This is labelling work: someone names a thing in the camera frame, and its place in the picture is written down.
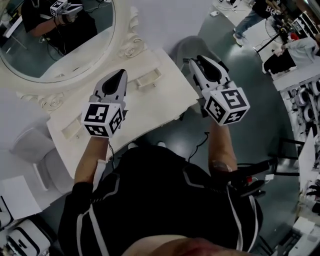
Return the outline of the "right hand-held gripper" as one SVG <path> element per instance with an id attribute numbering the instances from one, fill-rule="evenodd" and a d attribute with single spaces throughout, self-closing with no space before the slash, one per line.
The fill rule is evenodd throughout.
<path id="1" fill-rule="evenodd" d="M 195 84 L 205 100 L 203 110 L 219 125 L 226 126 L 243 119 L 250 104 L 241 87 L 230 81 L 228 69 L 204 55 L 184 58 Z"/>

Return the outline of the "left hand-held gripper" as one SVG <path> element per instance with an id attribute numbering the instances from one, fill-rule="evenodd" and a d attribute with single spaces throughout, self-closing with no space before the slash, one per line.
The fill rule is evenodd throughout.
<path id="1" fill-rule="evenodd" d="M 92 137 L 112 138 L 125 120 L 128 74 L 115 70 L 99 80 L 84 105 L 81 123 Z"/>

